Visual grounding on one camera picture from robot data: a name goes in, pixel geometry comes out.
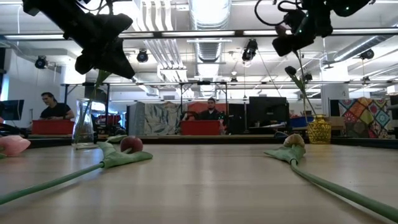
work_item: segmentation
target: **man in black shirt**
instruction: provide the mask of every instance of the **man in black shirt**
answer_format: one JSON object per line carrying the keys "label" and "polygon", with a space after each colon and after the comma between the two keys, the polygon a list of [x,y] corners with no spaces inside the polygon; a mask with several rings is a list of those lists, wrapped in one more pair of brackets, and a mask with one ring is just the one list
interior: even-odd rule
{"label": "man in black shirt", "polygon": [[43,102],[49,106],[43,110],[40,119],[72,119],[73,111],[65,103],[58,103],[52,93],[42,93]]}
{"label": "man in black shirt", "polygon": [[216,110],[216,100],[214,98],[209,98],[207,100],[207,110],[202,111],[199,114],[199,119],[201,120],[218,120],[220,117],[220,112]]}

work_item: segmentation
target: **green leaf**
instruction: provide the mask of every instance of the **green leaf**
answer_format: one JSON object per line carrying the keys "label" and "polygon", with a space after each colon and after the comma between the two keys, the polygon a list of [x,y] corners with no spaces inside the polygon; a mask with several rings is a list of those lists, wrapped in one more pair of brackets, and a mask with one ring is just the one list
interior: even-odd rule
{"label": "green leaf", "polygon": [[119,141],[122,141],[122,139],[124,139],[125,137],[127,137],[127,134],[119,134],[117,136],[110,136],[110,137],[108,137],[108,140],[106,142],[119,142]]}
{"label": "green leaf", "polygon": [[276,159],[291,163],[292,160],[300,162],[301,158],[305,154],[305,149],[301,146],[295,145],[293,145],[292,147],[282,146],[277,149],[265,150],[264,153]]}
{"label": "green leaf", "polygon": [[113,145],[108,142],[97,142],[97,145],[103,151],[104,159],[102,160],[102,163],[104,164],[105,169],[153,158],[151,153],[143,151],[135,152],[133,154],[118,152],[115,150]]}
{"label": "green leaf", "polygon": [[296,84],[296,86],[301,90],[301,92],[305,93],[305,89],[304,89],[304,85],[301,82],[301,80],[299,80],[295,75],[289,75],[289,77],[293,80],[293,82]]}
{"label": "green leaf", "polygon": [[98,72],[97,81],[95,82],[95,90],[103,84],[103,82],[108,78],[112,73],[106,72],[104,70],[100,70]]}

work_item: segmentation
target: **artificial tulip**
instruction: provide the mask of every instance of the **artificial tulip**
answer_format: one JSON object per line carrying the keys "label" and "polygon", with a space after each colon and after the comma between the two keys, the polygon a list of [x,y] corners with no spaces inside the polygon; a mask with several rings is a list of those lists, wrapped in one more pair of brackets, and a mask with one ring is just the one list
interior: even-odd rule
{"label": "artificial tulip", "polygon": [[4,136],[0,138],[0,153],[6,156],[17,156],[29,145],[30,141],[20,136]]}

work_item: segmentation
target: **red box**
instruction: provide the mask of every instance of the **red box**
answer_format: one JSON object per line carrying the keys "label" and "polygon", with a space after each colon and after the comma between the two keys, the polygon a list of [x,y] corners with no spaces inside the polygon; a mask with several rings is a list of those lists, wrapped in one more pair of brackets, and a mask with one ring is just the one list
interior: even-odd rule
{"label": "red box", "polygon": [[72,134],[75,123],[69,120],[33,121],[32,134]]}
{"label": "red box", "polygon": [[220,135],[220,121],[181,121],[182,135]]}

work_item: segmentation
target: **patterned fabric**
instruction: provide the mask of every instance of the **patterned fabric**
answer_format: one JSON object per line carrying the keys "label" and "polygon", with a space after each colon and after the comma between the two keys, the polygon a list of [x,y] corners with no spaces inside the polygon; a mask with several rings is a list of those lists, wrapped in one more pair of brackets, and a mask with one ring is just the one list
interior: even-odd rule
{"label": "patterned fabric", "polygon": [[141,103],[129,106],[129,134],[160,136],[176,134],[180,125],[181,109],[175,103]]}
{"label": "patterned fabric", "polygon": [[177,134],[180,126],[180,105],[166,102],[163,104],[145,104],[145,135]]}
{"label": "patterned fabric", "polygon": [[388,138],[391,117],[387,100],[358,98],[340,100],[340,116],[344,117],[347,134],[354,138]]}

